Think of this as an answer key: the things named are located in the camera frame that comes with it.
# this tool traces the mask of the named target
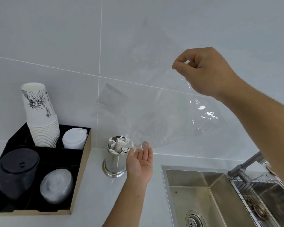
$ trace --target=cardboard tray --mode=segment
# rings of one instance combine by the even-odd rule
[[[65,149],[62,143],[64,133],[76,126],[60,125],[60,137],[56,148],[38,147],[25,123],[7,142],[0,159],[18,148],[30,148],[40,156],[35,179],[28,191],[16,201],[10,200],[0,191],[0,216],[3,215],[70,215],[73,211],[85,166],[91,151],[91,129],[87,129],[87,139],[83,150]],[[40,183],[51,171],[59,168],[69,170],[73,176],[74,187],[70,196],[60,204],[48,203],[40,194]]]

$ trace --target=black cup holder organizer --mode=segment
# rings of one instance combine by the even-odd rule
[[[65,149],[62,137],[66,131],[78,126],[60,125],[60,137],[57,140],[56,148],[35,146],[30,135],[29,128],[25,123],[7,142],[0,159],[15,149],[30,148],[39,154],[40,161],[36,170],[35,179],[32,186],[22,194],[17,200],[11,200],[0,191],[0,213],[13,212],[14,210],[38,210],[39,212],[57,212],[58,210],[69,210],[73,198],[74,188],[77,181],[80,162],[83,150]],[[71,172],[74,186],[70,196],[60,204],[48,203],[40,194],[40,184],[42,179],[55,169],[64,168]]]

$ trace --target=forearm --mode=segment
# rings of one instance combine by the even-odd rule
[[[127,178],[103,227],[138,227],[146,185]]]
[[[284,105],[241,79],[220,96],[284,181]]]

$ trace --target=left hand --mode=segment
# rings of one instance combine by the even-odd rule
[[[153,149],[149,147],[149,143],[144,141],[142,144],[144,151],[134,153],[133,149],[129,150],[126,158],[127,178],[139,180],[146,186],[153,175]]]

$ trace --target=faucet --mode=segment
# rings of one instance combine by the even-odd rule
[[[259,151],[254,156],[252,156],[250,159],[245,161],[243,164],[239,164],[235,168],[233,168],[232,170],[228,171],[227,175],[229,177],[231,177],[232,179],[236,179],[237,177],[239,177],[240,179],[242,179],[242,181],[245,184],[251,183],[253,181],[253,179],[251,179],[250,176],[248,176],[245,173],[247,167],[249,167],[254,162],[258,162],[260,164],[263,164],[263,163],[265,163],[265,161],[266,161],[265,157]]]

